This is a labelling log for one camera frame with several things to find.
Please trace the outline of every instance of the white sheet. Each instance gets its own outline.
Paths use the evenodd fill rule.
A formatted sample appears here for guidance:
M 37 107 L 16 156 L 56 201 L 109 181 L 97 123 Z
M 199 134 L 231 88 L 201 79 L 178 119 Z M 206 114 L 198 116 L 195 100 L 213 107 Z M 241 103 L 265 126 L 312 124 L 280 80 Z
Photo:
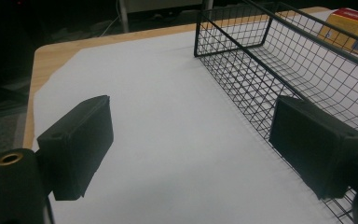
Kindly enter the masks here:
M 115 142 L 85 198 L 50 195 L 56 223 L 336 223 L 193 57 L 194 36 L 83 49 L 35 95 L 35 136 L 111 97 Z

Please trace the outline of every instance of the screw hole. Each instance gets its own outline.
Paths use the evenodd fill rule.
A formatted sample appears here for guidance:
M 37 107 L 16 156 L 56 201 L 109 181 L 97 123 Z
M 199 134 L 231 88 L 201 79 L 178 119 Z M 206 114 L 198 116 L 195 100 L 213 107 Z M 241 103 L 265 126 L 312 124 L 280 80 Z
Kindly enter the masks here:
M 17 161 L 20 161 L 22 157 L 23 155 L 20 152 L 6 154 L 5 156 L 0 158 L 0 166 L 6 166 L 16 163 Z

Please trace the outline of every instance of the wire mesh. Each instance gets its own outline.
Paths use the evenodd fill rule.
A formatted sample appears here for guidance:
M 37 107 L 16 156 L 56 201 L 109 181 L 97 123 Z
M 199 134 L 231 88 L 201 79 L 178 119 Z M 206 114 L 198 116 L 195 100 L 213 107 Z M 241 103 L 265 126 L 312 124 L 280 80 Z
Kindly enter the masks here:
M 358 37 L 285 4 L 248 3 L 202 11 L 194 54 L 257 132 L 269 140 L 278 95 L 311 101 L 358 130 L 358 52 L 319 33 Z M 354 193 L 324 201 L 341 223 L 353 222 Z

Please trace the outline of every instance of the black wire basket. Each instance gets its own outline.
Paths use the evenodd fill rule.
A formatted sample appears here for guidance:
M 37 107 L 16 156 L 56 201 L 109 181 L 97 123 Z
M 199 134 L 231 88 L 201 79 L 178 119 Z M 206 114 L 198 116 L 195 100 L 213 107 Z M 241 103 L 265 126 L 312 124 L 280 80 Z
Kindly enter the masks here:
M 269 143 L 279 95 L 312 102 L 358 131 L 358 51 L 340 44 L 358 46 L 358 37 L 283 3 L 245 2 L 201 11 L 194 54 L 257 132 Z M 354 195 L 324 200 L 340 223 L 353 222 Z

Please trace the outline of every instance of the wooden table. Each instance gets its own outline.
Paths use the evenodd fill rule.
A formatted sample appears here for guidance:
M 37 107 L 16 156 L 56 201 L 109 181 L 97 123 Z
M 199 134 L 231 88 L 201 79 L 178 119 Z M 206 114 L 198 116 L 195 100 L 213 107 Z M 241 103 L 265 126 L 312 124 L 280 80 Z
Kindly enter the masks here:
M 329 10 L 325 7 L 309 7 L 302 9 L 306 13 Z M 99 38 L 77 40 L 59 44 L 47 45 L 39 48 L 34 54 L 34 68 L 31 80 L 28 112 L 23 139 L 24 148 L 32 148 L 34 141 L 34 94 L 48 81 L 50 76 L 68 62 L 81 49 L 101 45 L 115 44 L 124 41 L 138 40 L 161 35 L 173 35 L 182 32 L 195 31 L 196 24 L 173 26 L 156 30 L 110 35 Z

